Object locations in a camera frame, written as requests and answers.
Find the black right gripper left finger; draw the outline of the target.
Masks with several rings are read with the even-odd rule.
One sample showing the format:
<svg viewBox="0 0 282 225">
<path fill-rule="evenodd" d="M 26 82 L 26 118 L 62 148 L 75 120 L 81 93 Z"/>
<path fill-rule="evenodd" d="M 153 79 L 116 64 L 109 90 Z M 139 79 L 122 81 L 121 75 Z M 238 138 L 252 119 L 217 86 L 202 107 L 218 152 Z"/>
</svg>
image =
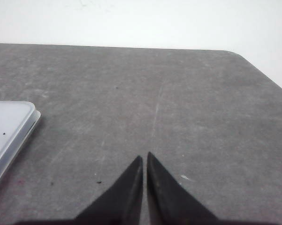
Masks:
<svg viewBox="0 0 282 225">
<path fill-rule="evenodd" d="M 115 183 L 75 221 L 82 225 L 138 225 L 143 198 L 143 160 L 137 156 Z"/>
</svg>

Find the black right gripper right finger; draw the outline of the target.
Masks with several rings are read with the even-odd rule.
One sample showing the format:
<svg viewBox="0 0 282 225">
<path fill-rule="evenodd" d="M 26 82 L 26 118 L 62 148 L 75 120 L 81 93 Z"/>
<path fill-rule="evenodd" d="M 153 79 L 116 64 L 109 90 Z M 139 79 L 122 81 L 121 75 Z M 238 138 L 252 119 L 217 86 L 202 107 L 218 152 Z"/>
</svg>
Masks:
<svg viewBox="0 0 282 225">
<path fill-rule="evenodd" d="M 147 197 L 153 225 L 206 225 L 220 221 L 151 152 L 147 155 Z"/>
</svg>

